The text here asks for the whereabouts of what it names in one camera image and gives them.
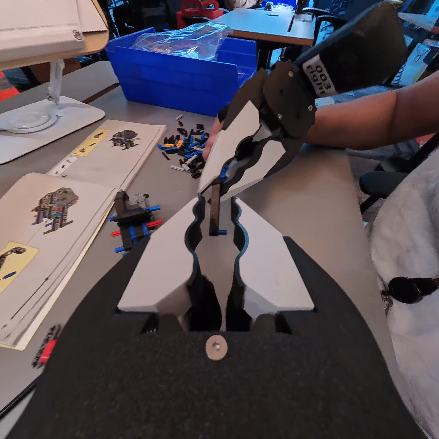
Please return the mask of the lego motor chassis assembly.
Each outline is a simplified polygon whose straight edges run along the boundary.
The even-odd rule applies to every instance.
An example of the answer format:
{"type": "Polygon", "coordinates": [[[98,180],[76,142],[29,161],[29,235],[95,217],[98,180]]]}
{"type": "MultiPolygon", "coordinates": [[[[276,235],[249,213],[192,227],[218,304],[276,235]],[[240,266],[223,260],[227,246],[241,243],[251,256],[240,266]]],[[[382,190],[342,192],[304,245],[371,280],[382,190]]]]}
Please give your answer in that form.
{"type": "Polygon", "coordinates": [[[126,191],[117,192],[114,199],[116,214],[109,217],[109,222],[117,225],[118,230],[111,233],[112,237],[120,237],[122,245],[115,248],[115,253],[127,253],[140,240],[150,238],[151,234],[162,226],[162,220],[155,219],[155,212],[160,205],[149,206],[148,194],[136,194],[132,198],[126,191]]]}

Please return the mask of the person's right forearm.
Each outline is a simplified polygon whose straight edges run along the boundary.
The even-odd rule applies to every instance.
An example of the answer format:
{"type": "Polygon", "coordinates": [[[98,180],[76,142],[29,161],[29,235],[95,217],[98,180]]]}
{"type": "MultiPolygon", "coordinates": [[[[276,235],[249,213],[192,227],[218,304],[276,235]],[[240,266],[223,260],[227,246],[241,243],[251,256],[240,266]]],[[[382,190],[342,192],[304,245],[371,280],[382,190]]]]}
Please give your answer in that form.
{"type": "Polygon", "coordinates": [[[305,143],[371,150],[439,130],[439,72],[398,90],[321,107],[305,143]]]}

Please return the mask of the black bent lego beam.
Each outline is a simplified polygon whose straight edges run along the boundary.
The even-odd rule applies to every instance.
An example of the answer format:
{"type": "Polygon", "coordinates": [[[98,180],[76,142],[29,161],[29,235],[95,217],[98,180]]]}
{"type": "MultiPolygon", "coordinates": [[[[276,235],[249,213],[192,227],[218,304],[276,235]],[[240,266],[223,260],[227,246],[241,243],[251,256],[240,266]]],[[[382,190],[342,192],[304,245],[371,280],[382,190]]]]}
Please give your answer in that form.
{"type": "Polygon", "coordinates": [[[210,219],[209,219],[209,235],[217,237],[219,235],[219,219],[220,219],[220,193],[222,187],[222,178],[214,179],[211,185],[210,199],[210,219]]]}

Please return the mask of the blue plastic bin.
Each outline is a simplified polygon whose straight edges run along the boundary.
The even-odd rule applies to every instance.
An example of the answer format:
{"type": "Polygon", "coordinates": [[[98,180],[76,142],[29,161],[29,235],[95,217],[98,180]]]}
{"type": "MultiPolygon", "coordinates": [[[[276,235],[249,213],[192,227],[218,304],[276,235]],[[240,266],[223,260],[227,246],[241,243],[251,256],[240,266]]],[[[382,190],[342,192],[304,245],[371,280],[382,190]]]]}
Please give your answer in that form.
{"type": "Polygon", "coordinates": [[[256,42],[227,37],[212,61],[132,48],[148,28],[109,41],[105,52],[127,100],[216,116],[256,72],[256,42]]]}

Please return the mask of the black office chair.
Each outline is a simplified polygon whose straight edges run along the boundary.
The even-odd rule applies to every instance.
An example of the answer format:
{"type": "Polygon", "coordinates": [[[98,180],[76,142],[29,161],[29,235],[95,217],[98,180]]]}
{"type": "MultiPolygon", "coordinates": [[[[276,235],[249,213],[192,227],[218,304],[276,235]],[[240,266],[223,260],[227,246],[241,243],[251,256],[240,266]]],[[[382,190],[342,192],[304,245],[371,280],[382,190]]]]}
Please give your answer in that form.
{"type": "Polygon", "coordinates": [[[380,162],[373,172],[359,177],[359,189],[368,195],[360,205],[360,212],[365,213],[380,199],[386,199],[409,173],[420,166],[438,149],[439,134],[434,134],[410,157],[390,157],[380,162]]]}

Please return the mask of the background table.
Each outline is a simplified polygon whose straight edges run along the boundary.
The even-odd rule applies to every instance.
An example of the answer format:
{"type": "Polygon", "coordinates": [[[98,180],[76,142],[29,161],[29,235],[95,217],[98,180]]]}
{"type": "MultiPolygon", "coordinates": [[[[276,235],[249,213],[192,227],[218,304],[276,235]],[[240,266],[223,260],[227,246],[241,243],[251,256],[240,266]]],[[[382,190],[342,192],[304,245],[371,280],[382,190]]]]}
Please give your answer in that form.
{"type": "Polygon", "coordinates": [[[273,50],[293,46],[296,53],[314,43],[313,21],[293,12],[236,9],[215,19],[228,26],[234,38],[256,42],[257,69],[267,68],[273,50]]]}

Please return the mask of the person's white shirt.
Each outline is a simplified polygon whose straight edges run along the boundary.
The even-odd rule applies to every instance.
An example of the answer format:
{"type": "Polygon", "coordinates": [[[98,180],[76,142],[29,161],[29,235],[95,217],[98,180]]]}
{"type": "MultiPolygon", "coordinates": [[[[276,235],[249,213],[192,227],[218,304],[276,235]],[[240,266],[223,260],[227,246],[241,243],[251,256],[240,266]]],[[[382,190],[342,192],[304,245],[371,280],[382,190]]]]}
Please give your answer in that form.
{"type": "Polygon", "coordinates": [[[438,438],[438,151],[387,197],[369,242],[409,407],[427,436],[438,438]]]}

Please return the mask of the lego instruction booklet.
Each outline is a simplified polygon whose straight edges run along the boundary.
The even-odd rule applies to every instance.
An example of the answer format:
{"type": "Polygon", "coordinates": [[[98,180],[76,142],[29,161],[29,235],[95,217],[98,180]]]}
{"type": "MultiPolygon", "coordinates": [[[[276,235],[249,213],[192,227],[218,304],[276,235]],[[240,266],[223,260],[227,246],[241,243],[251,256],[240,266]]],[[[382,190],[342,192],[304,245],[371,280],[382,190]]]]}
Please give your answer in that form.
{"type": "Polygon", "coordinates": [[[107,120],[46,174],[28,173],[3,195],[1,347],[26,347],[117,192],[129,187],[165,131],[107,120]]]}

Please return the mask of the red plastic basket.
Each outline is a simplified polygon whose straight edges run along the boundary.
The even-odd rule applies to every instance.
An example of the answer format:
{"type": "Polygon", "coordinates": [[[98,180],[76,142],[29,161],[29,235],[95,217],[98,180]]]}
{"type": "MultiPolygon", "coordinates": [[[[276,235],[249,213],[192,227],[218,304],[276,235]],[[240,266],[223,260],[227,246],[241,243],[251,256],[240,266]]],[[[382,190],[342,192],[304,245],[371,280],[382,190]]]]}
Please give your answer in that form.
{"type": "Polygon", "coordinates": [[[222,15],[223,10],[216,0],[184,0],[180,4],[180,10],[176,12],[177,29],[207,23],[222,15]]]}

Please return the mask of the person's right hand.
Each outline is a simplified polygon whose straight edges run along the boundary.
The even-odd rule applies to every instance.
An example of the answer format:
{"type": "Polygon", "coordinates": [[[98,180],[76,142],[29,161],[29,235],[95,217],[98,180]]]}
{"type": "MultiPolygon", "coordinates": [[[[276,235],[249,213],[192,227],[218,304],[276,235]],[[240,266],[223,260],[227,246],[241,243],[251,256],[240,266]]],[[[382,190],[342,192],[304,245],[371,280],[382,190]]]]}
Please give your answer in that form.
{"type": "Polygon", "coordinates": [[[218,117],[215,118],[214,123],[211,127],[209,138],[205,144],[205,147],[204,147],[204,150],[202,153],[202,156],[203,156],[205,161],[209,157],[209,154],[210,154],[211,149],[216,141],[216,137],[217,137],[218,133],[222,130],[223,123],[224,123],[224,121],[220,121],[218,117]]]}

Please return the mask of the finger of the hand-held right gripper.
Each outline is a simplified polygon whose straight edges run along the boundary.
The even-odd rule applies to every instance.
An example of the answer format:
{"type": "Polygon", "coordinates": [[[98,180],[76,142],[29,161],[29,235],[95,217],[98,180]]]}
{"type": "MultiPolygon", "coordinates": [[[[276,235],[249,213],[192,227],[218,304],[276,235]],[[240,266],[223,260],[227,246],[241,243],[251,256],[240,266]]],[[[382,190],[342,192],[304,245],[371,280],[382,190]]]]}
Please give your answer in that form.
{"type": "Polygon", "coordinates": [[[244,158],[236,158],[236,151],[232,160],[236,159],[238,165],[232,168],[233,173],[229,175],[227,182],[222,184],[220,202],[236,196],[264,179],[286,154],[286,148],[280,140],[271,136],[271,131],[260,129],[258,134],[261,135],[261,140],[256,140],[254,136],[253,139],[244,140],[240,144],[239,151],[244,151],[244,158]]]}
{"type": "Polygon", "coordinates": [[[216,135],[210,154],[200,177],[198,195],[202,195],[221,175],[224,165],[233,159],[238,146],[247,139],[261,140],[259,110],[248,101],[227,129],[216,135]]]}

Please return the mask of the pile of assorted lego beams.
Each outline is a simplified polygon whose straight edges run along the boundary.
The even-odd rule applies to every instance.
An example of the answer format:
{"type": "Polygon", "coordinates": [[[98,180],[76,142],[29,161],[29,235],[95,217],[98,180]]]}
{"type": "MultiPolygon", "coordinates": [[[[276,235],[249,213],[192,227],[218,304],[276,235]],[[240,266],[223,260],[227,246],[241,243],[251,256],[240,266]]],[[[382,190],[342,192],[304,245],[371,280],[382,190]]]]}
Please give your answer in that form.
{"type": "Polygon", "coordinates": [[[47,363],[61,331],[62,324],[58,323],[50,327],[31,362],[32,368],[39,369],[47,363]]]}

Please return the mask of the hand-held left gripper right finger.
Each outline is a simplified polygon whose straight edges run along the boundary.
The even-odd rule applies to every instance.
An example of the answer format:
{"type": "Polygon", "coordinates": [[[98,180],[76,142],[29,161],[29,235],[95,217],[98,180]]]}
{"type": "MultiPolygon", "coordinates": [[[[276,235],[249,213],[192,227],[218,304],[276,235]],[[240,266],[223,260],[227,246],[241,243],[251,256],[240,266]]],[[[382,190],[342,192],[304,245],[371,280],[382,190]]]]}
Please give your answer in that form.
{"type": "Polygon", "coordinates": [[[262,315],[313,311],[315,304],[285,237],[240,198],[231,198],[238,254],[226,306],[226,330],[249,331],[262,315]]]}

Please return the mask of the clear plastic bag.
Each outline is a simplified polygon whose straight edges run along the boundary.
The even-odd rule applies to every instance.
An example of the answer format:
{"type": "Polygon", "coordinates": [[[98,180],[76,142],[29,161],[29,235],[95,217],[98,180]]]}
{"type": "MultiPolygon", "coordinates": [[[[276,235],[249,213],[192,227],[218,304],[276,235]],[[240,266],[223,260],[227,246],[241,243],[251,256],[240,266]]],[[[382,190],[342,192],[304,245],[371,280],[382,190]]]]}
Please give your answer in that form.
{"type": "Polygon", "coordinates": [[[185,58],[215,61],[221,44],[232,29],[218,21],[198,23],[178,30],[145,33],[131,48],[185,58]]]}

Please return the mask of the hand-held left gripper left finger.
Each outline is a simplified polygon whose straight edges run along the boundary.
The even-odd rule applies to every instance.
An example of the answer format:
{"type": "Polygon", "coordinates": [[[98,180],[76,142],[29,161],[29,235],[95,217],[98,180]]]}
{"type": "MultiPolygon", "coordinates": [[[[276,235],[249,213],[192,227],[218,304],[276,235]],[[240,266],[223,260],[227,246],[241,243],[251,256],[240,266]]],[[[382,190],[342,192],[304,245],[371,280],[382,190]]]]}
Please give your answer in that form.
{"type": "Polygon", "coordinates": [[[118,302],[119,311],[185,317],[190,331],[221,328],[215,288],[202,275],[195,252],[205,210],[205,198],[195,197],[151,235],[118,302]]]}

